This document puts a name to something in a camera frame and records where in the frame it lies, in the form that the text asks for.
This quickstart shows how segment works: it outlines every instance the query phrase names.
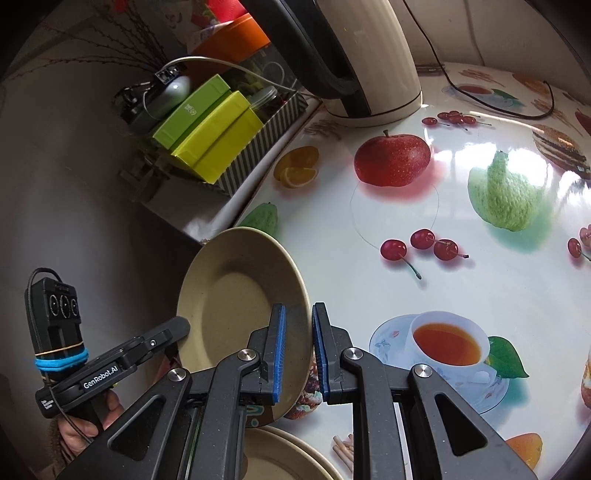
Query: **yellow box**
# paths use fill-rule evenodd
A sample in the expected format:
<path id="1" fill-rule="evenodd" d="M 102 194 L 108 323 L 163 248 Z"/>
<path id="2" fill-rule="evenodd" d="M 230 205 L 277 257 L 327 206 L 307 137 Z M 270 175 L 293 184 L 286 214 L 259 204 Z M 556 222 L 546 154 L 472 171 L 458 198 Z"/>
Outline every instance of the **yellow box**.
<path id="1" fill-rule="evenodd" d="M 240 92 L 231 93 L 181 144 L 174 149 L 173 157 L 193 168 L 205 152 L 238 119 L 250 103 Z"/>
<path id="2" fill-rule="evenodd" d="M 247 109 L 201 157 L 193 171 L 207 183 L 216 183 L 262 127 L 257 115 Z"/>

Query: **blue rubber band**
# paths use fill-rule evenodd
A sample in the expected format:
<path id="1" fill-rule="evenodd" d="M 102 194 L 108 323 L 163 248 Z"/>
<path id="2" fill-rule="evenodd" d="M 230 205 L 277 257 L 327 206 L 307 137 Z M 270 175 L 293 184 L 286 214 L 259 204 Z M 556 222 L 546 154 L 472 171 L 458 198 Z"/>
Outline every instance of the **blue rubber band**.
<path id="1" fill-rule="evenodd" d="M 59 358 L 55 360 L 43 360 L 37 358 L 35 359 L 35 365 L 42 372 L 61 372 L 66 368 L 84 363 L 86 360 L 88 360 L 88 350 L 85 348 L 79 354 L 67 358 Z"/>

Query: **white kettle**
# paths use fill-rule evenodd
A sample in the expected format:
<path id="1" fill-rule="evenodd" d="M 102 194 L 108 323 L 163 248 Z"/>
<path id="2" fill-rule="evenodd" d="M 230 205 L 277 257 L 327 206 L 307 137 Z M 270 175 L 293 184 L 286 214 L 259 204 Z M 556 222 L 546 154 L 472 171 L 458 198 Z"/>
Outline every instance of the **white kettle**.
<path id="1" fill-rule="evenodd" d="M 388 0 L 242 0 L 334 121 L 384 125 L 415 112 L 421 86 Z"/>

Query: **kettle handle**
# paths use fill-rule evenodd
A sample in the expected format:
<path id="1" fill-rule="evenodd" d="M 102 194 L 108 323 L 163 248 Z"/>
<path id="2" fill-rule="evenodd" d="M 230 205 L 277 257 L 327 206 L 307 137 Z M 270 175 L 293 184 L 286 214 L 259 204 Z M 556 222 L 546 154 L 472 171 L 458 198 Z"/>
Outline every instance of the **kettle handle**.
<path id="1" fill-rule="evenodd" d="M 241 0 L 302 85 L 325 99 L 361 88 L 315 0 Z"/>

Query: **metal screw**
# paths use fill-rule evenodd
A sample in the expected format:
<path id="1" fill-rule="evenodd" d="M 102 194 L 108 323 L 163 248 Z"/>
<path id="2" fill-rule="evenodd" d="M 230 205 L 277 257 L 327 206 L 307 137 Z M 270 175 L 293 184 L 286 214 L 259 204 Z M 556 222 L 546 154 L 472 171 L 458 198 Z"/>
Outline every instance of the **metal screw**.
<path id="1" fill-rule="evenodd" d="M 354 346 L 347 348 L 345 349 L 345 357 L 347 357 L 349 360 L 359 360 L 361 357 L 363 357 L 363 350 Z"/>
<path id="2" fill-rule="evenodd" d="M 250 348 L 245 348 L 244 350 L 240 350 L 238 352 L 238 358 L 243 362 L 249 362 L 256 358 L 256 352 Z"/>
<path id="3" fill-rule="evenodd" d="M 433 375 L 433 369 L 425 364 L 415 365 L 414 372 L 421 378 L 429 378 L 431 375 Z"/>
<path id="4" fill-rule="evenodd" d="M 187 376 L 187 371 L 184 368 L 173 368 L 168 372 L 167 377 L 173 382 L 180 382 Z"/>

